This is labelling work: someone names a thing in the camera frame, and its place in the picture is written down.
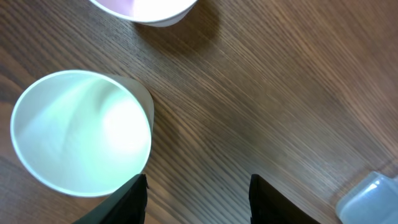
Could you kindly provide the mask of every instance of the wooden table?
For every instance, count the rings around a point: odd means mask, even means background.
[[[89,1],[0,0],[0,223],[70,223],[18,161],[9,118],[36,79],[133,77],[155,101],[148,221],[249,223],[257,173],[321,223],[367,175],[398,174],[398,1],[199,0],[168,28]]]

